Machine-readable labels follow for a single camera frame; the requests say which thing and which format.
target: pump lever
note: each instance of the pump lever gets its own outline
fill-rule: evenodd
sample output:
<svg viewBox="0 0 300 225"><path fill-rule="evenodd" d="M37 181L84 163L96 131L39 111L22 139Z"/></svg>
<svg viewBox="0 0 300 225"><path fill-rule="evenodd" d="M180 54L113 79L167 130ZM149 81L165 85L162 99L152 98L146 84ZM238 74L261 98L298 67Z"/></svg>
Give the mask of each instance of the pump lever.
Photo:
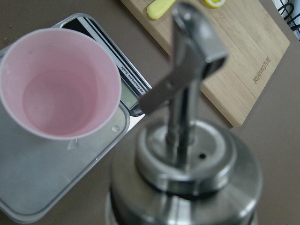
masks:
<svg viewBox="0 0 300 225"><path fill-rule="evenodd" d="M173 16L173 70L139 100L143 113L155 111L193 80L220 68L228 53L209 21L193 6L178 3Z"/></svg>

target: wooden cutting board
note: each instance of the wooden cutting board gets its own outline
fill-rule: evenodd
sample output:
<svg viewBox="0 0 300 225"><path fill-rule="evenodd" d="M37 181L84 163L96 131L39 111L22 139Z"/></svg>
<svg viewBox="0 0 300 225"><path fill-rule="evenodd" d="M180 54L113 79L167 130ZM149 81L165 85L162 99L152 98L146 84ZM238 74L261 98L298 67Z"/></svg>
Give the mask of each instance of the wooden cutting board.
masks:
<svg viewBox="0 0 300 225"><path fill-rule="evenodd" d="M153 0L121 1L170 54L171 10L154 21L146 12ZM234 127L240 126L290 43L258 0L227 0L217 9L202 0L185 2L206 14L230 53L225 66L202 83L201 91Z"/></svg>

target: countertop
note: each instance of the countertop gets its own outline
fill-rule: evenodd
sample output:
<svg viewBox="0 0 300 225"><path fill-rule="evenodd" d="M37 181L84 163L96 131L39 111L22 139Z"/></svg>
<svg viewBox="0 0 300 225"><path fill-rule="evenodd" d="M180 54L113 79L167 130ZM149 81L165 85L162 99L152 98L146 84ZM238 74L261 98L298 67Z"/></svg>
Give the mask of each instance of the countertop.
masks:
<svg viewBox="0 0 300 225"><path fill-rule="evenodd" d="M264 175L257 207L261 225L300 224L300 42L276 11L272 1L262 5L291 44L241 127L231 128L217 109L201 97L200 118L230 129L259 159ZM51 27L74 13L94 17L153 86L170 69L167 54L119 0L0 0L0 49L22 35ZM142 120L94 166L42 219L33 225L104 225L109 165L139 129L162 109ZM0 212L1 225L16 224Z"/></svg>

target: digital scale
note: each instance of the digital scale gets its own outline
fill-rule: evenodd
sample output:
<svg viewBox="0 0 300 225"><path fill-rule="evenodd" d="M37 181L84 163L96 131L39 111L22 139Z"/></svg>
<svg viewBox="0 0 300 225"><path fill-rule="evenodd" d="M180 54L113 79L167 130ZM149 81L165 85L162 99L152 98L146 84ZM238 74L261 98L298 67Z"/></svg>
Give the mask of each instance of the digital scale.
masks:
<svg viewBox="0 0 300 225"><path fill-rule="evenodd" d="M18 223L32 223L44 216L143 118L138 98L151 89L89 15L74 14L53 27L79 31L107 50L120 72L121 101L104 127L71 141L51 141L27 132L0 104L0 209ZM0 61L8 48L0 51Z"/></svg>

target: pink cup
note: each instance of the pink cup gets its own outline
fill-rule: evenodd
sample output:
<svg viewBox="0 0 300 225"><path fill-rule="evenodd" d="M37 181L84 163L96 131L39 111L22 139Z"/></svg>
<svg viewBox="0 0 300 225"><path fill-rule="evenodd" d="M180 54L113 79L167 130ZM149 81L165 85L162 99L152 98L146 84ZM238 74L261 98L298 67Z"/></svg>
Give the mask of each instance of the pink cup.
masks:
<svg viewBox="0 0 300 225"><path fill-rule="evenodd" d="M119 71L92 38L41 29L17 40L0 64L0 98L8 114L38 136L70 140L100 129L121 96Z"/></svg>

